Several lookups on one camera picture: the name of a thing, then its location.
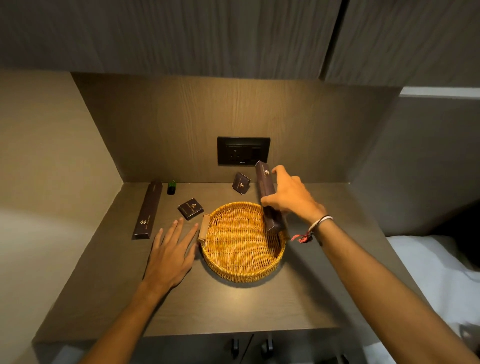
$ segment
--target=hand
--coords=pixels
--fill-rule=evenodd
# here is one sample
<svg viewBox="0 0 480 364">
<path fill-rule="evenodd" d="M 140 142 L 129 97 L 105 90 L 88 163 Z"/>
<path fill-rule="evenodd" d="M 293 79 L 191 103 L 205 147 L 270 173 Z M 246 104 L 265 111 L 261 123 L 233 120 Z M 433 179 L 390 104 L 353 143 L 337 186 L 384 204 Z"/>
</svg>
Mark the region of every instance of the hand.
<svg viewBox="0 0 480 364">
<path fill-rule="evenodd" d="M 294 212 L 310 224 L 327 215 L 325 207 L 316 203 L 299 176 L 291 177 L 282 165 L 273 168 L 272 173 L 276 173 L 276 193 L 262 197 L 263 206 Z"/>
<path fill-rule="evenodd" d="M 175 220 L 162 243 L 163 229 L 160 229 L 153 240 L 152 251 L 142 283 L 146 284 L 150 292 L 156 293 L 160 297 L 182 281 L 183 277 L 192 268 L 195 259 L 196 244 L 192 244 L 186 256 L 185 252 L 197 232 L 198 224 L 195 224 L 182 241 L 177 244 L 182 227 L 183 219 Z"/>
</svg>

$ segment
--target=basket handle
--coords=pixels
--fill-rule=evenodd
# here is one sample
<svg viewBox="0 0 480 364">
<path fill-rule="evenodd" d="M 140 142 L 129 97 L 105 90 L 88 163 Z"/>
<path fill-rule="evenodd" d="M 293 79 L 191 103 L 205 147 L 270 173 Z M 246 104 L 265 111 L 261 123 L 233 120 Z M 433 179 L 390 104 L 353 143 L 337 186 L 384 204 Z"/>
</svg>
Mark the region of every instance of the basket handle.
<svg viewBox="0 0 480 364">
<path fill-rule="evenodd" d="M 204 214 L 204 217 L 202 219 L 202 224 L 200 226 L 200 232 L 198 233 L 198 239 L 197 241 L 200 244 L 205 243 L 205 239 L 207 238 L 207 231 L 208 231 L 208 225 L 210 224 L 210 215 L 209 214 Z"/>
</svg>

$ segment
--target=bracelet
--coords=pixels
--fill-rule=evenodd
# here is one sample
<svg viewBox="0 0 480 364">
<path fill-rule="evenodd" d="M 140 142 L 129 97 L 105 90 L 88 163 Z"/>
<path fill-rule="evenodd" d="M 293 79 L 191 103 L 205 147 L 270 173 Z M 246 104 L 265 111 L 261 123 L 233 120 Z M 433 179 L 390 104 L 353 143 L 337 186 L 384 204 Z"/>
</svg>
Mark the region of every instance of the bracelet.
<svg viewBox="0 0 480 364">
<path fill-rule="evenodd" d="M 315 228 L 317 226 L 319 226 L 322 222 L 324 222 L 325 220 L 333 220 L 333 217 L 331 217 L 330 215 L 325 215 L 324 217 L 322 217 L 320 220 L 317 220 L 315 221 L 311 226 L 310 228 L 307 230 L 307 233 L 305 235 L 295 235 L 293 238 L 291 238 L 291 242 L 294 240 L 294 239 L 297 239 L 299 243 L 308 243 L 310 241 L 312 241 L 313 239 L 313 231 L 315 230 Z"/>
</svg>

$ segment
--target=person's left hand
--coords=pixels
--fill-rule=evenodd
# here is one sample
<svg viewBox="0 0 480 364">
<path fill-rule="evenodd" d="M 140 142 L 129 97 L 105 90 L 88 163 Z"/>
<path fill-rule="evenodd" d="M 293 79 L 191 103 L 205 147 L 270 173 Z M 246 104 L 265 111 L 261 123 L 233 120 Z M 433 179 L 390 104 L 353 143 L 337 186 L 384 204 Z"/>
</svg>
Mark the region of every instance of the person's left hand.
<svg viewBox="0 0 480 364">
<path fill-rule="evenodd" d="M 192 244 L 186 256 L 185 252 L 197 232 L 198 224 L 177 243 L 182 227 L 183 219 L 180 218 L 172 223 L 162 243 L 163 229 L 155 236 L 144 278 L 144 283 L 151 292 L 159 295 L 167 293 L 170 288 L 177 286 L 192 268 L 196 244 Z"/>
</svg>

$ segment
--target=forearm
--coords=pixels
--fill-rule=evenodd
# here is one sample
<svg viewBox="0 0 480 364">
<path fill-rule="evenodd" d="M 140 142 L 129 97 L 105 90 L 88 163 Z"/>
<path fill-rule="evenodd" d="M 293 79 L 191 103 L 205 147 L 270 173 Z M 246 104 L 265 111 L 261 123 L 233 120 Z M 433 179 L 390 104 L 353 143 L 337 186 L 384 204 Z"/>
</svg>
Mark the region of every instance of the forearm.
<svg viewBox="0 0 480 364">
<path fill-rule="evenodd" d="M 353 301 L 397 363 L 478 363 L 448 325 L 334 222 L 317 236 Z"/>
<path fill-rule="evenodd" d="M 127 364 L 160 298 L 167 290 L 152 292 L 141 283 L 129 305 L 95 343 L 81 364 Z"/>
</svg>

